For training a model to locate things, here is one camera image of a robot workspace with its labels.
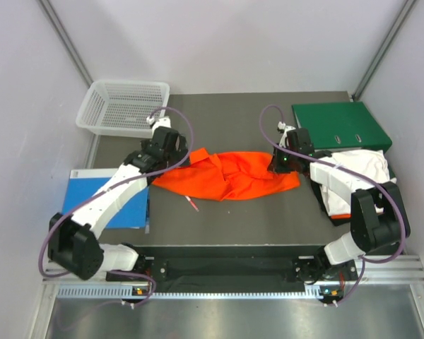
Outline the orange t shirt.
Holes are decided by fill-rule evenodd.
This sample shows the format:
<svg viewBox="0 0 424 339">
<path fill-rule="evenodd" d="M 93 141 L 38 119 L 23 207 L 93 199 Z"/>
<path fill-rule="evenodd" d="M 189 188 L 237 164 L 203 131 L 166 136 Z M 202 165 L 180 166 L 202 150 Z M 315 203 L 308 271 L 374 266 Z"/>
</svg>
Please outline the orange t shirt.
<svg viewBox="0 0 424 339">
<path fill-rule="evenodd" d="M 263 152 L 191 152 L 190 165 L 157 178 L 153 185 L 172 193 L 210 201 L 245 201 L 300 187 L 298 174 L 268 171 L 272 156 Z"/>
</svg>

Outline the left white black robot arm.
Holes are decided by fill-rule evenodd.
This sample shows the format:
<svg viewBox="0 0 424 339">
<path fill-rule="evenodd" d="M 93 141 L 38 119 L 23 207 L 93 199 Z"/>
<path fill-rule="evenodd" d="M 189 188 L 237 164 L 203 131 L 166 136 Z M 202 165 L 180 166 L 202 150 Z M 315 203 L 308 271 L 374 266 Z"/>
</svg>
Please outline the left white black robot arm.
<svg viewBox="0 0 424 339">
<path fill-rule="evenodd" d="M 41 252 L 82 280 L 99 272 L 123 272 L 138 280 L 146 263 L 129 245 L 99 242 L 110 220 L 137 194 L 166 171 L 183 165 L 189 157 L 186 138 L 173 128 L 159 126 L 152 138 L 141 141 L 117 171 L 89 199 L 69 212 L 57 213 L 49 222 L 49 234 Z"/>
</svg>

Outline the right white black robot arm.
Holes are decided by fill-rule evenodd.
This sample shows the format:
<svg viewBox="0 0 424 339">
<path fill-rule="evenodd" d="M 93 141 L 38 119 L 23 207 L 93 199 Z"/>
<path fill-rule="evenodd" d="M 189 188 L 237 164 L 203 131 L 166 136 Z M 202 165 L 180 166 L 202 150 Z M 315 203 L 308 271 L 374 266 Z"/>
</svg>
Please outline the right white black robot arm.
<svg viewBox="0 0 424 339">
<path fill-rule="evenodd" d="M 396 258 L 411 233 L 398 186 L 378 183 L 340 165 L 329 151 L 316 151 L 307 129 L 278 124 L 281 139 L 274 144 L 269 170 L 277 174 L 297 172 L 317 186 L 337 194 L 351 210 L 350 230 L 321 247 L 314 255 L 317 274 L 326 280 L 341 272 L 342 265 L 382 247 L 398 244 Z"/>
</svg>

